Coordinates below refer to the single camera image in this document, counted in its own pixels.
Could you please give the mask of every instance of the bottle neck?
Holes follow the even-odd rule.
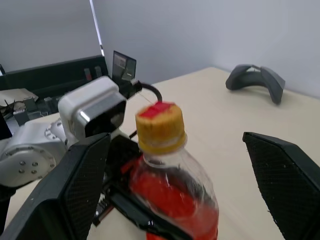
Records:
[[[186,150],[183,146],[174,152],[162,155],[144,153],[143,158],[144,161],[153,168],[167,168],[178,166],[182,163],[185,154]]]

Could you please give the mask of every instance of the white wall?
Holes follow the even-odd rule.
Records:
[[[137,59],[136,77],[149,83],[248,63],[320,98],[318,0],[93,2],[109,68],[113,50]]]
[[[6,72],[101,55],[89,0],[1,0]]]

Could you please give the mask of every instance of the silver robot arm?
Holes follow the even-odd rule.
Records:
[[[46,176],[68,148],[98,133],[121,134],[126,98],[103,76],[67,93],[58,103],[60,118],[51,123],[27,122],[0,141],[0,185],[19,188]]]
[[[15,134],[0,142],[0,185],[16,188],[43,178],[67,151],[61,120],[48,123],[28,122]]]

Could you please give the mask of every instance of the table surface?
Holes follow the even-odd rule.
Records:
[[[320,101],[285,90],[282,103],[274,105],[268,90],[248,87],[230,92],[228,72],[206,68],[155,84],[164,101],[177,103],[183,111],[188,134],[187,150],[210,176],[219,203],[219,240],[283,240],[261,197],[251,166],[244,132],[255,132],[297,144],[320,166]],[[135,130],[135,113],[156,101],[142,91],[127,103],[121,130]],[[58,114],[37,119],[51,122]],[[17,213],[38,182],[21,189],[11,199],[7,223]],[[143,240],[138,230],[117,210],[98,226],[88,240]]]

